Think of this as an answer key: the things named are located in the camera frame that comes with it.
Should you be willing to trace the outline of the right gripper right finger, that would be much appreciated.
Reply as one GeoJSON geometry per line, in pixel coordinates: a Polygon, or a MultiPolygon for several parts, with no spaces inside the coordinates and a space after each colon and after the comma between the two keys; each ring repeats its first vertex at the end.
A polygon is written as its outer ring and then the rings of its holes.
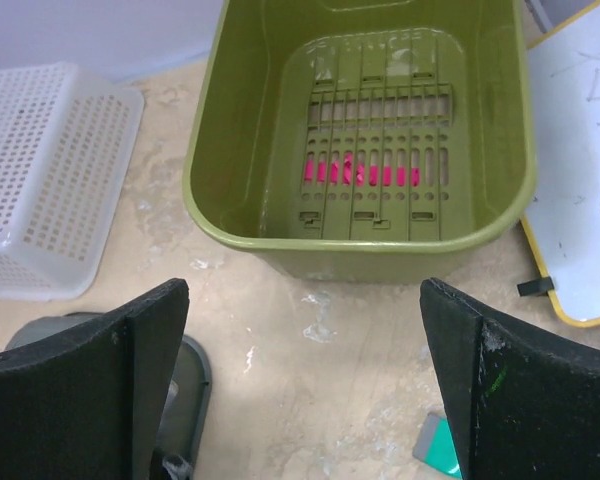
{"type": "Polygon", "coordinates": [[[420,286],[428,347],[465,479],[600,479],[600,350],[420,286]]]}

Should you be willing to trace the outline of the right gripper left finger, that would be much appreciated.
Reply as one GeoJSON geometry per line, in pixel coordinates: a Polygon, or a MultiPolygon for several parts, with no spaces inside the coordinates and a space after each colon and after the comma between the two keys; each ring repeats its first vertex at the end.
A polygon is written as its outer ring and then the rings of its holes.
{"type": "Polygon", "coordinates": [[[0,479],[145,479],[189,307],[171,279],[0,353],[0,479]]]}

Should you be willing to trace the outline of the grey plastic tray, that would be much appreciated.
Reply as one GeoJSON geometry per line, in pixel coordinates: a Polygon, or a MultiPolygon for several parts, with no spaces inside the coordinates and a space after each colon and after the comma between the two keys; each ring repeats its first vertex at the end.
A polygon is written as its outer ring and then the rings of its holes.
{"type": "MultiPolygon", "coordinates": [[[[74,312],[32,320],[12,336],[5,349],[42,340],[97,316],[95,312],[74,312]]],[[[194,477],[211,387],[211,367],[206,352],[192,337],[183,336],[161,415],[148,474],[150,479],[194,477]]]]}

